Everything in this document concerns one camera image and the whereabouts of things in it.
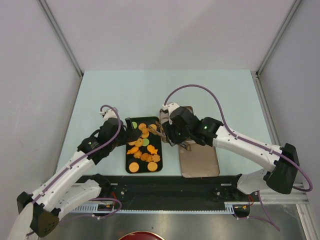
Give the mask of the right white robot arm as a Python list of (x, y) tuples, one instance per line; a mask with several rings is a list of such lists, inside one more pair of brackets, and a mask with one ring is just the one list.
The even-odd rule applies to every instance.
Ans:
[(211, 117), (199, 119), (187, 107), (176, 103), (159, 110), (160, 126), (166, 142), (186, 147), (189, 142), (231, 151), (261, 166), (261, 170), (236, 176), (231, 196), (242, 201), (253, 192), (271, 189), (288, 195), (294, 188), (299, 167), (296, 148), (287, 143), (281, 147), (241, 135), (225, 123)]

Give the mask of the metal tongs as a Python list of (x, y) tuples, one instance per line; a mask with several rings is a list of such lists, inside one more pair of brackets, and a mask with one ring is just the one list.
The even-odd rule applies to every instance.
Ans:
[[(168, 143), (168, 144), (170, 144), (172, 147), (174, 146), (174, 144), (173, 144), (170, 140), (167, 139), (167, 136), (166, 136), (164, 130), (163, 130), (161, 127), (158, 127), (158, 126), (157, 126), (157, 130), (152, 130), (152, 129), (149, 129), (149, 128), (148, 128), (148, 131), (149, 131), (150, 133), (156, 135), (156, 136), (160, 136), (161, 140), (162, 140), (164, 143)], [(190, 145), (188, 142), (186, 142), (186, 141), (184, 141), (184, 142), (182, 142), (182, 143), (177, 143), (176, 145), (182, 147), (182, 148), (185, 149), (186, 151), (191, 151), (191, 145)]]

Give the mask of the square cookie tin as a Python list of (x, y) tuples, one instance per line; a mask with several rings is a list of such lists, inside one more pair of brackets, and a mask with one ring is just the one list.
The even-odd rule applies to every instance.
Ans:
[[(189, 110), (189, 112), (191, 112), (192, 114), (194, 113), (192, 106), (183, 106), (183, 107), (184, 107), (184, 108), (187, 108), (187, 109)], [(165, 115), (165, 113), (163, 112), (162, 109), (160, 109), (160, 110), (159, 110), (159, 124), (160, 124), (160, 127), (161, 127), (163, 130), (164, 130), (163, 124), (165, 124), (166, 122), (169, 122), (169, 121), (168, 121), (168, 116)], [(186, 139), (184, 140), (184, 142), (187, 142), (187, 143), (190, 144), (190, 143), (192, 142), (192, 140), (191, 140), (191, 138), (186, 138)]]

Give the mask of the fish shaped orange cookie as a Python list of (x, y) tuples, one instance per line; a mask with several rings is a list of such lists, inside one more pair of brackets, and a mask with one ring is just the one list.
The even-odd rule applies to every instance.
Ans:
[(152, 154), (152, 155), (157, 155), (158, 154), (158, 149), (156, 149), (153, 145), (149, 144), (147, 146), (147, 151)]

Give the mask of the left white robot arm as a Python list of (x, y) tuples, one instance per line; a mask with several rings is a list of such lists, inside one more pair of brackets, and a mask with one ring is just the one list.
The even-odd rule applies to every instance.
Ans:
[(136, 141), (142, 132), (130, 118), (124, 122), (110, 117), (77, 147), (65, 166), (32, 193), (17, 197), (19, 216), (9, 235), (10, 240), (24, 240), (35, 233), (45, 237), (73, 209), (92, 199), (110, 196), (110, 183), (95, 174), (78, 187), (73, 185), (116, 147)]

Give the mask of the square tin lid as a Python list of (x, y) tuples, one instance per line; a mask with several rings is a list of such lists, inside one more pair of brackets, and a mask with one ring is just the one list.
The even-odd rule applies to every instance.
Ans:
[(215, 147), (191, 142), (186, 147), (179, 146), (178, 150), (180, 170), (184, 178), (208, 178), (220, 175)]

